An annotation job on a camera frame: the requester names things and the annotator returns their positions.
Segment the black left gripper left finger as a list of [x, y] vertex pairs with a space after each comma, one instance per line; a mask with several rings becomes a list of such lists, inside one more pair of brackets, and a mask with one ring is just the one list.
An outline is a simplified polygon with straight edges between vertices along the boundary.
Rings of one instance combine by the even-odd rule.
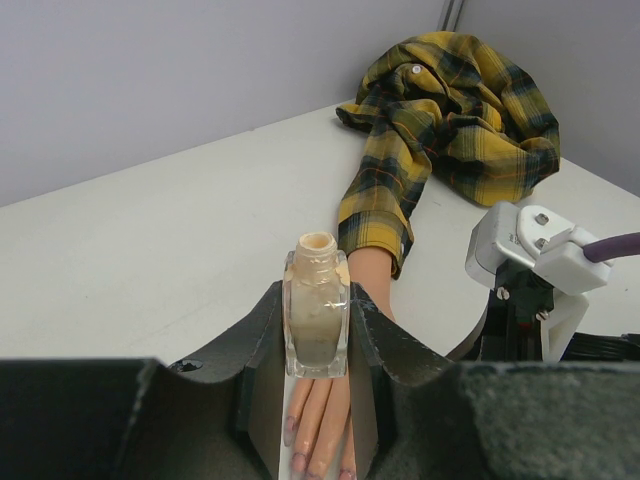
[[284, 391], [282, 285], [171, 365], [1, 364], [5, 479], [274, 479]]

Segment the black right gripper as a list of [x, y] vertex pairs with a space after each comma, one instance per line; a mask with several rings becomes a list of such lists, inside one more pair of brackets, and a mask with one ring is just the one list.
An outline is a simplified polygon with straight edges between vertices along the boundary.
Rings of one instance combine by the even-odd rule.
[[514, 260], [497, 270], [479, 336], [481, 361], [637, 361], [639, 336], [580, 333], [589, 307]]

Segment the nail polish bottle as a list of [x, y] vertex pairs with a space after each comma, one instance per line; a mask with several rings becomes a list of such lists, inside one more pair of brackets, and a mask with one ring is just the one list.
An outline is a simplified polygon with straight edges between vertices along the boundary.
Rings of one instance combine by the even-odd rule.
[[332, 234], [302, 235], [287, 255], [282, 321], [288, 375], [339, 378], [347, 372], [350, 273]]

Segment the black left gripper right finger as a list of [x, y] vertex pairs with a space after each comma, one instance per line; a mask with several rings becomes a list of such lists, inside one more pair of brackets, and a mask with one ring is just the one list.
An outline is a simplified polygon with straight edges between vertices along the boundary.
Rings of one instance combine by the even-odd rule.
[[361, 479], [635, 479], [636, 363], [458, 362], [351, 288]]

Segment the mannequin hand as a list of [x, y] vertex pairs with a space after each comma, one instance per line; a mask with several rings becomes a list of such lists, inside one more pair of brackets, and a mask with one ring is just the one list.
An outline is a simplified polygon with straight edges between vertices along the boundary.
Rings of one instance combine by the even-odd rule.
[[[365, 247], [348, 256], [351, 280], [360, 284], [378, 309], [389, 318], [392, 257], [378, 247]], [[284, 444], [292, 448], [293, 479], [323, 479], [346, 440], [339, 477], [357, 477], [350, 417], [350, 383], [347, 375], [336, 379], [300, 379], [292, 392], [283, 425]]]

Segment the yellow plaid shirt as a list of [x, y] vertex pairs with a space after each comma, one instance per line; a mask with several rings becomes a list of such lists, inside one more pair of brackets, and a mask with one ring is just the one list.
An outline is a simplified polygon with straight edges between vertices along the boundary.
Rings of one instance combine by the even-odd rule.
[[559, 124], [532, 77], [472, 35], [394, 45], [336, 114], [367, 136], [339, 205], [339, 247], [387, 251], [393, 277], [413, 246], [410, 217], [429, 178], [490, 207], [528, 197], [560, 166]]

